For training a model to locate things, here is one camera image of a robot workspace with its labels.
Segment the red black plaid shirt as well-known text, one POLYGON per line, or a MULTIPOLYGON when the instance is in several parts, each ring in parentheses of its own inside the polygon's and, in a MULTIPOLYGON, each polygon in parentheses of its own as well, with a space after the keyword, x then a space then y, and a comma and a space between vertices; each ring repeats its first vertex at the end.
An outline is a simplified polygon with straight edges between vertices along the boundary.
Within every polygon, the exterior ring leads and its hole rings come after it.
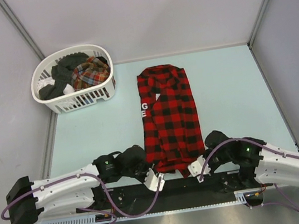
POLYGON ((137 76, 146 160, 162 173, 189 176, 205 152, 199 116, 183 68, 148 67, 137 76))

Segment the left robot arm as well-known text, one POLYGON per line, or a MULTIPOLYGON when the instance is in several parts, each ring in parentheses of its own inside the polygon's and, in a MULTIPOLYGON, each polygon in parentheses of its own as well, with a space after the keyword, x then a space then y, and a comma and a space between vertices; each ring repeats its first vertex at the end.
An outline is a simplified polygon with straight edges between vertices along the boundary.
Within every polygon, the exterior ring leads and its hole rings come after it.
POLYGON ((6 196, 1 219, 10 224, 34 224, 41 216, 101 210, 106 203, 122 213, 107 187, 122 177, 136 179, 155 195, 165 183, 163 175, 146 161, 145 150, 133 145, 124 152, 99 156, 73 173, 35 181, 18 179, 6 196))

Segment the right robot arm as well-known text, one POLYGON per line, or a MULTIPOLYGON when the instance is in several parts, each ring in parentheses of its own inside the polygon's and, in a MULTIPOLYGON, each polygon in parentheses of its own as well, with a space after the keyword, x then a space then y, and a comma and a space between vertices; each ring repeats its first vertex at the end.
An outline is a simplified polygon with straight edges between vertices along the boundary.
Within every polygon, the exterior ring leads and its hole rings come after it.
POLYGON ((256 138, 229 138, 216 130, 204 142, 207 150, 202 155, 199 179, 231 162, 239 167, 237 181, 244 188, 263 184, 299 187, 299 152, 256 138))

